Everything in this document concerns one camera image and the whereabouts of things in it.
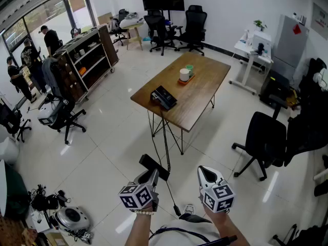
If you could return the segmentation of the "large black mesh chair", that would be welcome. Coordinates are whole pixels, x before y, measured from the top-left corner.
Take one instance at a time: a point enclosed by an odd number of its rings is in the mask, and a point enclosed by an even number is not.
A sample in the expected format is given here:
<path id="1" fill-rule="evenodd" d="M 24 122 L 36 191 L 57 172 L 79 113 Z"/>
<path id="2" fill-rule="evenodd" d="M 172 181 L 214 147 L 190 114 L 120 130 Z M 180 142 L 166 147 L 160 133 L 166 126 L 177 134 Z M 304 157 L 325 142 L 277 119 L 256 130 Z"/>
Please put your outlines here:
<path id="1" fill-rule="evenodd" d="M 317 150 L 328 144 L 328 90 L 313 80 L 315 74 L 325 71 L 325 62 L 311 58 L 309 69 L 302 77 L 300 114 L 289 119 L 284 166 L 297 154 Z"/>

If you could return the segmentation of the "grey white device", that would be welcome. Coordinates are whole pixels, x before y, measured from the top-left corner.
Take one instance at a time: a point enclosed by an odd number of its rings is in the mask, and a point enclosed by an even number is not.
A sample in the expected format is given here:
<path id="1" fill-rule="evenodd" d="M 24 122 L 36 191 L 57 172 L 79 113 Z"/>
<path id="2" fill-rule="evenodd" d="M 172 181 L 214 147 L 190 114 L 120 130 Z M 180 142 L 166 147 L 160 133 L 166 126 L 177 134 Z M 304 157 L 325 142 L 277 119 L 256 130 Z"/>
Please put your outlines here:
<path id="1" fill-rule="evenodd" d="M 63 105 L 64 103 L 59 99 L 45 102 L 39 111 L 37 117 L 38 121 L 45 126 L 54 124 L 57 120 L 58 112 L 63 107 Z"/>

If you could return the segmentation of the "office chair with backpack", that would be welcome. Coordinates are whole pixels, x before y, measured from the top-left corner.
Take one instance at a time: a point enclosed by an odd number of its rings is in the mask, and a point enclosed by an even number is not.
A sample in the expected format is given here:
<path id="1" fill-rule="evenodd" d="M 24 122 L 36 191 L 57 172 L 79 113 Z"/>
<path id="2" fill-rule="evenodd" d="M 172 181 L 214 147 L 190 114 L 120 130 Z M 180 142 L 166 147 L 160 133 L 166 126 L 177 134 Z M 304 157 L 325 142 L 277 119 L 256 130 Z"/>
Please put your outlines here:
<path id="1" fill-rule="evenodd" d="M 126 9 L 120 9 L 118 14 L 113 16 L 113 18 L 109 22 L 109 34 L 115 35 L 117 39 L 114 40 L 113 44 L 120 42 L 123 46 L 123 40 L 131 38 L 131 36 L 128 34 L 128 36 L 125 36 L 125 33 L 127 33 L 127 29 L 122 29 L 120 27 L 120 22 L 125 19 L 125 17 L 129 14 L 129 12 Z"/>

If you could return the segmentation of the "person's left forearm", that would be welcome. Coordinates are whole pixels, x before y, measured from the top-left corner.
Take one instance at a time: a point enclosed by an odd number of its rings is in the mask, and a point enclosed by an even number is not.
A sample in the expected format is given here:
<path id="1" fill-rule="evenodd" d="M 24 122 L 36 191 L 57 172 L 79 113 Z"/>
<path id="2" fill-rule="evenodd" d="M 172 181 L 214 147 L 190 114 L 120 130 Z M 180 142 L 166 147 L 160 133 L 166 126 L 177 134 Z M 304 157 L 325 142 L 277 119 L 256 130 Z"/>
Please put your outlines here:
<path id="1" fill-rule="evenodd" d="M 125 246 L 149 246 L 151 217 L 153 212 L 138 211 Z"/>

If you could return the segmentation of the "black swivel chair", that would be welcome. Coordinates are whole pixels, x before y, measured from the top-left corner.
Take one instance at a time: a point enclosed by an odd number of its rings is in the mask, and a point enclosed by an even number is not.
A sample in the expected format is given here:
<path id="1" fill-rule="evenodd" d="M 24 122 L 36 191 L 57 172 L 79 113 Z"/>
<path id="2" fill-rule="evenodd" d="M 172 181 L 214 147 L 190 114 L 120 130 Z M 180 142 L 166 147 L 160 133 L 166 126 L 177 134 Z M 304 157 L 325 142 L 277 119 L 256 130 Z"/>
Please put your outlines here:
<path id="1" fill-rule="evenodd" d="M 8 133 L 16 137 L 17 141 L 24 141 L 23 132 L 28 129 L 32 130 L 30 126 L 26 126 L 31 122 L 31 119 L 24 120 L 19 109 L 11 110 L 5 103 L 1 103 L 0 98 L 0 125 L 4 126 Z"/>

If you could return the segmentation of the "green potted plant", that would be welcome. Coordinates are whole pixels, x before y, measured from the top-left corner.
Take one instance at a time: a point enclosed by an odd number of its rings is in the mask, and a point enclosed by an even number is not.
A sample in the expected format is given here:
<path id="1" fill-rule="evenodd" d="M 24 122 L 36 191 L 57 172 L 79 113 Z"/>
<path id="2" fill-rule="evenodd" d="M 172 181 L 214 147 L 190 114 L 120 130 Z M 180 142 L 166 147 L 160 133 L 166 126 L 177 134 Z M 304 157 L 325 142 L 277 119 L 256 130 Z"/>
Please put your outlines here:
<path id="1" fill-rule="evenodd" d="M 266 28 L 267 28 L 267 25 L 261 21 L 261 20 L 254 20 L 253 21 L 253 24 L 255 25 L 255 30 L 256 31 L 261 31 L 263 32 Z"/>

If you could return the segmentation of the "white box appliance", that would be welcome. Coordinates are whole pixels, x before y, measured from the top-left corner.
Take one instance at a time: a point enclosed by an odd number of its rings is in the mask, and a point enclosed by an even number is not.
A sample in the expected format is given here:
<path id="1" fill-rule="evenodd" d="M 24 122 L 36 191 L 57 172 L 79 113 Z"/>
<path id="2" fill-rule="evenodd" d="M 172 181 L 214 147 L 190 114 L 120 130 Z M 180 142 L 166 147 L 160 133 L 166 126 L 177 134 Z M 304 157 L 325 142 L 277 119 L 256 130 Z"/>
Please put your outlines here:
<path id="1" fill-rule="evenodd" d="M 259 44 L 263 44 L 264 52 L 269 53 L 272 45 L 271 36 L 262 31 L 254 31 L 252 39 L 252 48 L 258 49 Z"/>

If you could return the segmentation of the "person's white shirt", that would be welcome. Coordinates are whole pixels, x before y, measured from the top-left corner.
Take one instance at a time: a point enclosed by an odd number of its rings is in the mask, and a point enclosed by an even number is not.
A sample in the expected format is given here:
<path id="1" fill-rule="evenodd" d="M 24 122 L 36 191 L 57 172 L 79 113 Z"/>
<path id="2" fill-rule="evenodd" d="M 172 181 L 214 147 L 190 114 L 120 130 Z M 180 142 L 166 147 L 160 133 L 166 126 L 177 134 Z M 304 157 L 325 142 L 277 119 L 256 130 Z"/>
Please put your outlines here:
<path id="1" fill-rule="evenodd" d="M 220 235 L 213 223 L 206 219 L 200 222 L 190 222 L 182 219 L 173 220 L 161 229 L 180 228 L 189 232 L 203 235 L 210 242 L 220 239 Z M 205 244 L 205 241 L 195 235 L 181 231 L 165 231 L 161 234 L 154 235 L 149 241 L 149 246 L 198 246 Z"/>

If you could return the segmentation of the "round white table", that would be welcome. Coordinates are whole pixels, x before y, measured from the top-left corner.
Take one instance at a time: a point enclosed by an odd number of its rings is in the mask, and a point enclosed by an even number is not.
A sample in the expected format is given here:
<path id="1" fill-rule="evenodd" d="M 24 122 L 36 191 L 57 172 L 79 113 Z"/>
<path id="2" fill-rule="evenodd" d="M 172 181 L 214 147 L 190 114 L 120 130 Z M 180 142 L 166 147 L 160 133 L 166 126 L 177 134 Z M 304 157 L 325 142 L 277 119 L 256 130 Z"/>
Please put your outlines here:
<path id="1" fill-rule="evenodd" d="M 127 33 L 130 34 L 130 29 L 134 29 L 136 33 L 136 39 L 139 42 L 140 48 L 142 48 L 142 39 L 139 35 L 138 28 L 144 24 L 145 20 L 143 17 L 139 16 L 137 12 L 129 13 L 119 24 L 121 29 L 127 30 Z"/>

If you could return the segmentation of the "person's right forearm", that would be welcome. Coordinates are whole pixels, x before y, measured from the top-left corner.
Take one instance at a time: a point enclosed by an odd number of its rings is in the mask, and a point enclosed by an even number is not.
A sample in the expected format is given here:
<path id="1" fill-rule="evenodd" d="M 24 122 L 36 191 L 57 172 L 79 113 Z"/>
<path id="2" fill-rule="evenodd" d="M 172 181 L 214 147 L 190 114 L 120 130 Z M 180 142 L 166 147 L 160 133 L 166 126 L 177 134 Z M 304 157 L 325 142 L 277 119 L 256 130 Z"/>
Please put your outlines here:
<path id="1" fill-rule="evenodd" d="M 206 214 L 210 217 L 212 223 L 217 228 L 221 237 L 237 236 L 237 240 L 232 242 L 230 246 L 250 246 L 244 235 L 237 226 L 234 225 L 229 215 L 225 211 L 213 213 L 208 207 L 204 206 Z"/>

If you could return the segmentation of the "glass door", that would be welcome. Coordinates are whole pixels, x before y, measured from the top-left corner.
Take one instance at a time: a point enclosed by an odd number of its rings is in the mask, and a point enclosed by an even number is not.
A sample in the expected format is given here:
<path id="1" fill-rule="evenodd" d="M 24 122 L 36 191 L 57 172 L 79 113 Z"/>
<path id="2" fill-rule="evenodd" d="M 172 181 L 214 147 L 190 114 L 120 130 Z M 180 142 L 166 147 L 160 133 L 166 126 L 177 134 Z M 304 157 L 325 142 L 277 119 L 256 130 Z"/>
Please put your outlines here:
<path id="1" fill-rule="evenodd" d="M 72 27 L 85 32 L 96 26 L 90 0 L 64 0 Z"/>

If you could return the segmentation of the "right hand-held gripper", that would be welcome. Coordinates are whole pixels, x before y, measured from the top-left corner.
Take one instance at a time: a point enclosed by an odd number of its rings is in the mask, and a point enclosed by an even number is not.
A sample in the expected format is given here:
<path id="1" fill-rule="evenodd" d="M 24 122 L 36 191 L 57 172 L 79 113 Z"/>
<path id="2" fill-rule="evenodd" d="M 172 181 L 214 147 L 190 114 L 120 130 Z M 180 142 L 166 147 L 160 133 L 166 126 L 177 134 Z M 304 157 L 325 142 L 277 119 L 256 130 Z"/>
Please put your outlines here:
<path id="1" fill-rule="evenodd" d="M 235 192 L 218 170 L 199 166 L 197 176 L 203 204 L 213 213 L 230 209 L 234 203 Z"/>

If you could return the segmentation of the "wall poster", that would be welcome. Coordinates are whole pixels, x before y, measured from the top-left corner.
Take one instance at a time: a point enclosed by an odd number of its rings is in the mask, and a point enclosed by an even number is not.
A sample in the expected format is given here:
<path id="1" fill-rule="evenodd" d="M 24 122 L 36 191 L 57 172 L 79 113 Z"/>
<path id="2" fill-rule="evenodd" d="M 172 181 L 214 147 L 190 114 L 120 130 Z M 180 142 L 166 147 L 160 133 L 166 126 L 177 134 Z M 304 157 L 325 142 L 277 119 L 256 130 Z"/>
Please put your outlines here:
<path id="1" fill-rule="evenodd" d="M 311 28 L 325 40 L 328 40 L 328 13 L 316 3 L 313 3 Z"/>

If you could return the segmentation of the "wheeled shelf cart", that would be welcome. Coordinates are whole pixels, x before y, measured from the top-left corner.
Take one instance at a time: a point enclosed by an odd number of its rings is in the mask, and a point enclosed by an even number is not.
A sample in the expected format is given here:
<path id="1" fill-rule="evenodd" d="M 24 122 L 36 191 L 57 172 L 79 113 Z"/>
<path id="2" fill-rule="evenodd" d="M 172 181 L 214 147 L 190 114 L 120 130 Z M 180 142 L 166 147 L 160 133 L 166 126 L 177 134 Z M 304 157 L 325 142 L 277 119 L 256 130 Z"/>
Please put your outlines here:
<path id="1" fill-rule="evenodd" d="M 76 103 L 87 99 L 103 77 L 115 71 L 119 61 L 107 24 L 79 34 L 59 48 L 53 57 L 63 69 L 65 86 Z M 82 67 L 87 71 L 80 76 L 78 71 Z"/>

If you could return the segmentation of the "black rectangular block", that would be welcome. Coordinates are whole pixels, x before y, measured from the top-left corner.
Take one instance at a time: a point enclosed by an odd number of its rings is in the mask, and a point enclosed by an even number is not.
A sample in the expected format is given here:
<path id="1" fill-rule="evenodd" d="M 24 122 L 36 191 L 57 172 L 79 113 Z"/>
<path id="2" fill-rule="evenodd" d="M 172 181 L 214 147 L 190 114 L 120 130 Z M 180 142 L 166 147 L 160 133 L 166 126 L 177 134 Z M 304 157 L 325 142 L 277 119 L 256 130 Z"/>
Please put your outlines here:
<path id="1" fill-rule="evenodd" d="M 139 163 L 151 172 L 157 170 L 159 172 L 159 178 L 164 181 L 169 179 L 170 172 L 153 160 L 148 154 L 142 155 Z"/>

